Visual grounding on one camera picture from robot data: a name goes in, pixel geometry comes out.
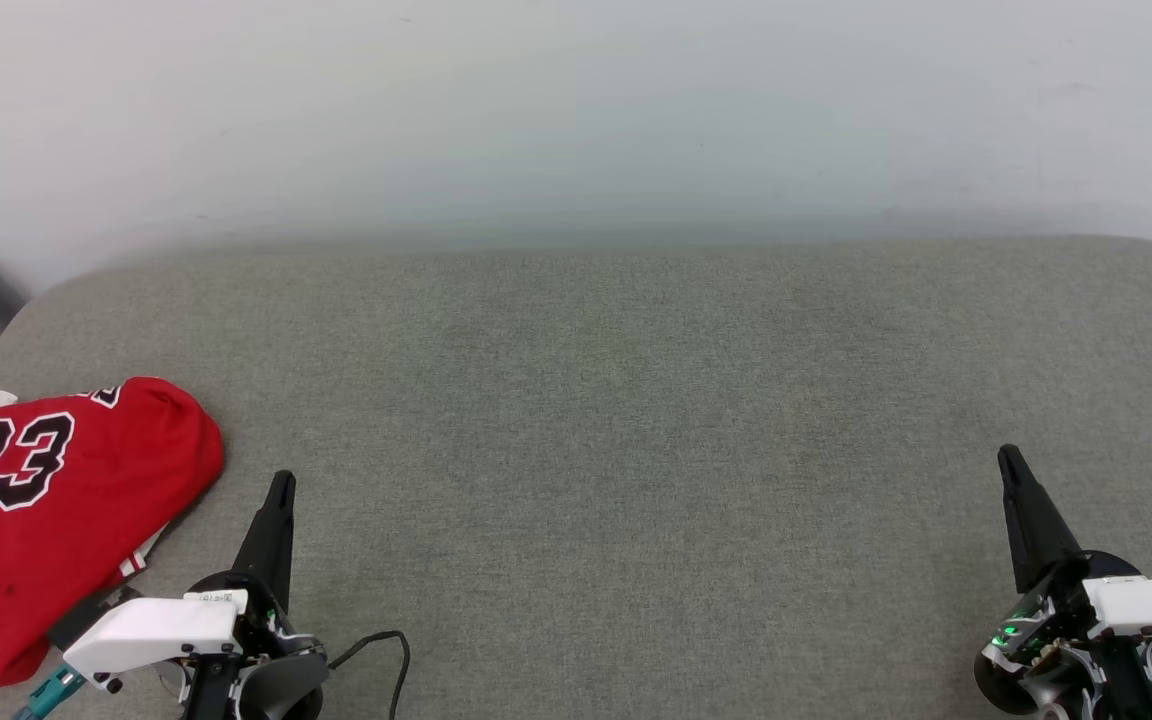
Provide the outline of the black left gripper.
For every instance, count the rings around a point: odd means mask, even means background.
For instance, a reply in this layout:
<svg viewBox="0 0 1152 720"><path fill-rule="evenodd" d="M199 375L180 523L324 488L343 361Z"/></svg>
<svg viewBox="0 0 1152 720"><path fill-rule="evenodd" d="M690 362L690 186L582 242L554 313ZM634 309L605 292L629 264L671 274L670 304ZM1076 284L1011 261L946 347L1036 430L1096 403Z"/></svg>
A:
<svg viewBox="0 0 1152 720"><path fill-rule="evenodd" d="M317 719L328 676L323 642L294 632L291 550L296 477L279 470L248 526L229 571L189 591L215 600L243 591L233 642L223 650L189 651L183 661L183 719Z"/></svg>

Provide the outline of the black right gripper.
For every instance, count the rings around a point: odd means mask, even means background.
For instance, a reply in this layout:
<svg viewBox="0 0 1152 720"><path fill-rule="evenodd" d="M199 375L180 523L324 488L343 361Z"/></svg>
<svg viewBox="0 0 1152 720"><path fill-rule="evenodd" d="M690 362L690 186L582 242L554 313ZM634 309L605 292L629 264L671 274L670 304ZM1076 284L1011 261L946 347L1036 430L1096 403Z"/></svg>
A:
<svg viewBox="0 0 1152 720"><path fill-rule="evenodd" d="M975 683L1015 717L1152 717L1149 632L1115 630L1108 592L1146 582L1076 541L1018 446L998 448L1011 577L1020 601L973 662Z"/></svg>

